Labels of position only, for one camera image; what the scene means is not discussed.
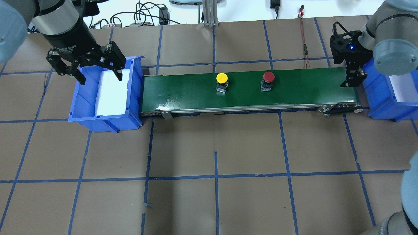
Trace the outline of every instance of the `yellow button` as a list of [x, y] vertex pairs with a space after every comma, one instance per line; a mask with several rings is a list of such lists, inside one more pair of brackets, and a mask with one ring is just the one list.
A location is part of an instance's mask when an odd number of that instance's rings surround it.
[[216, 76], [216, 81], [220, 84], [226, 83], [228, 81], [228, 76], [226, 74], [218, 74]]

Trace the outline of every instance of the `blue bin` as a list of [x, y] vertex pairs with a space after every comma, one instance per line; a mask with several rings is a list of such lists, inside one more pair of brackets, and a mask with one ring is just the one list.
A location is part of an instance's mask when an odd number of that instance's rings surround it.
[[[389, 76], [376, 71], [373, 59], [365, 64], [363, 70], [369, 74], [363, 86], [370, 106], [370, 117], [397, 122], [418, 120], [418, 102], [398, 102]], [[413, 71], [411, 75], [418, 90], [418, 71]]]
[[117, 133], [119, 130], [133, 130], [142, 126], [139, 119], [143, 87], [142, 58], [144, 56], [126, 58], [125, 69], [130, 70], [127, 84], [128, 95], [126, 98], [126, 112], [121, 115], [95, 115], [100, 74], [108, 69], [99, 66], [80, 68], [81, 73], [86, 77], [86, 84], [76, 84], [68, 121], [83, 125], [93, 132], [112, 131]]

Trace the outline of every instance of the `conveyor belt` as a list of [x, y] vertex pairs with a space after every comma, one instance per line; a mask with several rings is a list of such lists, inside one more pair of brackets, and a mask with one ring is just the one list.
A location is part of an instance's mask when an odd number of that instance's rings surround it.
[[273, 71], [271, 92], [260, 91], [266, 71], [227, 73], [229, 87], [215, 91], [217, 74], [150, 76], [144, 78], [142, 115], [171, 113], [313, 108], [354, 104], [354, 88], [341, 88], [346, 68]]

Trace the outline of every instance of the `red button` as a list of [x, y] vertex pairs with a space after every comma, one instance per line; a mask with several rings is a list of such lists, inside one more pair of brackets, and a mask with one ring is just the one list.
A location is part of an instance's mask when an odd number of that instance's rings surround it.
[[274, 81], [274, 74], [272, 72], [266, 72], [263, 75], [263, 80], [265, 82], [272, 82], [272, 81]]

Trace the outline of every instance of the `red wire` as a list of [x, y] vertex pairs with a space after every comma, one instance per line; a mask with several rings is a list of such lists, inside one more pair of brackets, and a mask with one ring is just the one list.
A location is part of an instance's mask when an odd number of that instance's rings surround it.
[[[302, 20], [302, 17], [300, 17], [300, 19], [301, 19], [301, 33], [302, 33], [302, 41], [303, 41], [303, 44], [304, 44], [304, 45], [306, 45], [306, 42], [305, 42], [305, 29], [304, 29], [304, 27], [303, 27], [303, 20]], [[307, 68], [311, 68], [311, 65], [310, 65], [310, 63], [309, 63], [309, 57], [308, 57], [308, 55], [305, 55], [305, 57], [306, 57], [306, 67], [307, 67]]]

